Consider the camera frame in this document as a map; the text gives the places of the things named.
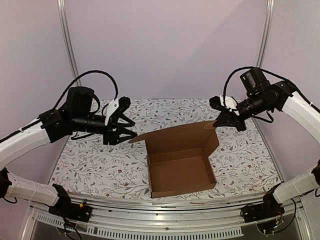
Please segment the brown cardboard box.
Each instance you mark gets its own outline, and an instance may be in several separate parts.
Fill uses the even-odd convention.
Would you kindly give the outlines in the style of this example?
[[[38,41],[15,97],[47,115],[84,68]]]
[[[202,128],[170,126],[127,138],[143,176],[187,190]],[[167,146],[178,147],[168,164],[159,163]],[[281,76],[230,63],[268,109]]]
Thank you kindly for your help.
[[[141,134],[151,198],[172,197],[213,189],[216,177],[209,157],[219,140],[213,121],[200,121]]]

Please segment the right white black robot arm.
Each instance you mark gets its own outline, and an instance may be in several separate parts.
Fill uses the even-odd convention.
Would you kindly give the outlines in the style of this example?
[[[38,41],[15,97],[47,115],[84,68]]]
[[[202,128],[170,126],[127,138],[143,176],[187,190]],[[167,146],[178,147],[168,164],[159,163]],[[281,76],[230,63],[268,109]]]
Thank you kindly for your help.
[[[231,78],[238,72],[243,72],[239,78],[246,91],[242,101],[227,96]],[[276,111],[289,120],[289,126],[285,127],[291,131],[289,136],[297,137],[301,133],[316,144],[320,142],[320,110],[291,80],[269,70],[253,66],[235,69],[227,77],[222,94],[212,97],[209,104],[219,111],[213,123],[216,128],[233,127],[243,132],[247,129],[247,120],[260,120],[260,114],[270,115]],[[246,223],[281,216],[285,212],[285,202],[319,189],[320,164],[317,162],[305,172],[273,186],[264,194],[261,203],[244,206],[240,215]]]

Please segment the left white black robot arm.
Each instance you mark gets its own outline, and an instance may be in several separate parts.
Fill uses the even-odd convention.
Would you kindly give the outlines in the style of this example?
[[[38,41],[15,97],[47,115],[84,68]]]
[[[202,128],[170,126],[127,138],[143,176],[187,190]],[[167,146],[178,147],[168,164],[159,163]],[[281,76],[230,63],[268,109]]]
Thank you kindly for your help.
[[[91,208],[86,200],[73,203],[67,191],[58,184],[45,185],[27,180],[9,172],[7,165],[34,149],[52,144],[73,133],[84,137],[102,135],[103,144],[115,146],[137,136],[129,128],[135,122],[124,115],[130,107],[129,97],[115,97],[104,107],[101,114],[92,111],[92,102],[98,102],[93,89],[83,86],[71,87],[65,103],[40,114],[26,126],[0,140],[0,197],[6,202],[13,198],[44,204],[49,213],[67,219],[82,220],[89,217]]]

